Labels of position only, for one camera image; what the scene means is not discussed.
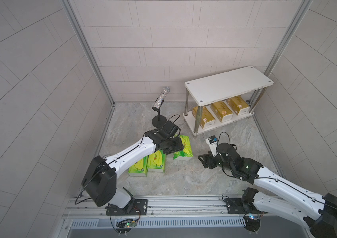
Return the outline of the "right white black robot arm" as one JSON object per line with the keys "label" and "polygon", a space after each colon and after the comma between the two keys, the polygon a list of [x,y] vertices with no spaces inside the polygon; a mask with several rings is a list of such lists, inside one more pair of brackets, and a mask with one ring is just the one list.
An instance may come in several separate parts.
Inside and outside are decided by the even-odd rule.
{"label": "right white black robot arm", "polygon": [[220,167],[229,176],[266,189],[278,198],[254,188],[247,188],[241,197],[246,213],[267,212],[292,221],[316,238],[337,238],[337,197],[321,195],[280,177],[256,160],[241,157],[234,144],[216,142],[211,151],[199,155],[204,168]]}

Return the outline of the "aluminium mounting rail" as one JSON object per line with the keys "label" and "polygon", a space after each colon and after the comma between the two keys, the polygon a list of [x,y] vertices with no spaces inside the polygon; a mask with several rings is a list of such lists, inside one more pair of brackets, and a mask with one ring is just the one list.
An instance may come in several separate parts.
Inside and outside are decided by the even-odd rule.
{"label": "aluminium mounting rail", "polygon": [[69,200],[63,218],[163,218],[163,217],[227,217],[246,213],[270,214],[291,220],[303,221],[305,209],[283,199],[259,192],[255,196],[140,196],[136,199],[138,209],[121,214],[119,209],[97,207],[88,199],[75,205]]}

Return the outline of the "glitter microphone on black stand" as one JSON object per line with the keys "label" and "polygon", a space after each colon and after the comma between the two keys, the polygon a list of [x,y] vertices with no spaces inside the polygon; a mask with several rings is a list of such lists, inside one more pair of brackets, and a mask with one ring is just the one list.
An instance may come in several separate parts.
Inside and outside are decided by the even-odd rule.
{"label": "glitter microphone on black stand", "polygon": [[167,122],[166,117],[161,115],[161,106],[164,103],[164,99],[169,94],[170,89],[168,87],[164,87],[161,94],[155,101],[152,109],[153,111],[157,112],[157,115],[152,119],[152,125],[156,128],[161,128]]}

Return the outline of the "white two-tier shelf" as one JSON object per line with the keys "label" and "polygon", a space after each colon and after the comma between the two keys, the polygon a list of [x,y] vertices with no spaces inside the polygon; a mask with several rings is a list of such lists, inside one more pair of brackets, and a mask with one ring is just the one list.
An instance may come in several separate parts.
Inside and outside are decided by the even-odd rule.
{"label": "white two-tier shelf", "polygon": [[208,131],[226,126],[244,118],[254,115],[254,107],[259,99],[258,94],[274,82],[253,66],[230,70],[228,72],[207,76],[184,83],[186,88],[186,99],[191,96],[201,111],[204,108],[211,110],[210,105],[218,101],[226,101],[234,96],[241,96],[252,93],[251,105],[248,112],[240,116],[233,115],[231,120],[220,122],[215,119],[212,126],[203,129],[200,126],[201,117],[193,116],[192,111],[188,110],[188,102],[185,102],[184,120],[194,136],[201,135]]}

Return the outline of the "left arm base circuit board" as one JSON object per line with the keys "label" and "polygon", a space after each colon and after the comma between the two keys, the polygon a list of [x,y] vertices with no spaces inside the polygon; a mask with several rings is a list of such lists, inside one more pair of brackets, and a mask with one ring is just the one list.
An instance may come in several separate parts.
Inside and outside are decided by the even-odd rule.
{"label": "left arm base circuit board", "polygon": [[121,235],[127,236],[127,234],[137,225],[137,222],[133,219],[125,219],[116,223],[116,231]]}

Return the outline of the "green tissue pack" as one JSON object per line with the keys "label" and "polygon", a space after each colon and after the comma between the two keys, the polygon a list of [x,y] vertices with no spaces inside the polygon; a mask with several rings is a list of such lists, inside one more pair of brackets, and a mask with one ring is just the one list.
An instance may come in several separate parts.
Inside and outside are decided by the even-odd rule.
{"label": "green tissue pack", "polygon": [[164,154],[163,151],[158,150],[157,152],[148,156],[147,171],[164,173],[165,164],[166,164],[166,154]]}
{"label": "green tissue pack", "polygon": [[133,164],[129,168],[128,174],[131,177],[146,177],[148,173],[147,164],[148,164],[148,156],[144,157],[143,159]]}
{"label": "green tissue pack", "polygon": [[188,136],[180,135],[183,150],[175,152],[173,154],[173,159],[178,161],[189,161],[193,157],[193,151],[190,144],[190,139]]}

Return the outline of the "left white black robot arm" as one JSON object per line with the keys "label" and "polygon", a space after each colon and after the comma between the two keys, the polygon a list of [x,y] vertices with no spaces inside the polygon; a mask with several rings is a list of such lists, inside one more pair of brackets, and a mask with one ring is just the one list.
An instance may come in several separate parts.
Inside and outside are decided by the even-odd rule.
{"label": "left white black robot arm", "polygon": [[167,121],[163,127],[144,133],[141,139],[125,150],[106,158],[92,159],[81,182],[98,207],[106,206],[107,214],[131,215],[138,211],[135,197],[125,188],[117,188],[118,178],[132,165],[157,151],[166,155],[182,151],[180,127]]}

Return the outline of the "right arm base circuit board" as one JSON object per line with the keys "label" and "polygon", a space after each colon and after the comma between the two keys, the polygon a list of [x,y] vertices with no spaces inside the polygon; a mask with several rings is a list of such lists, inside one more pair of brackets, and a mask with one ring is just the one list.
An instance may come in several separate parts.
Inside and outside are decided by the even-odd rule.
{"label": "right arm base circuit board", "polygon": [[251,233],[258,233],[261,227],[261,220],[259,216],[247,215],[243,218],[244,228]]}

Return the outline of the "gold tissue pack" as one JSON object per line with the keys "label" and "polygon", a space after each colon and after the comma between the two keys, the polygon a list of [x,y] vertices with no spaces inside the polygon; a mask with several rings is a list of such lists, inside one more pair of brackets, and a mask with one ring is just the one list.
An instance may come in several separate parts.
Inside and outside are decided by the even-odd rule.
{"label": "gold tissue pack", "polygon": [[230,121],[233,117],[233,111],[223,101],[212,103],[210,108],[221,123]]}
{"label": "gold tissue pack", "polygon": [[207,129],[212,127],[215,124],[215,118],[214,116],[209,112],[209,110],[204,106],[202,107],[202,115],[201,115],[201,121],[200,126],[202,129]]}
{"label": "gold tissue pack", "polygon": [[241,96],[228,98],[227,103],[237,116],[241,116],[248,113],[250,108],[249,105],[243,100]]}

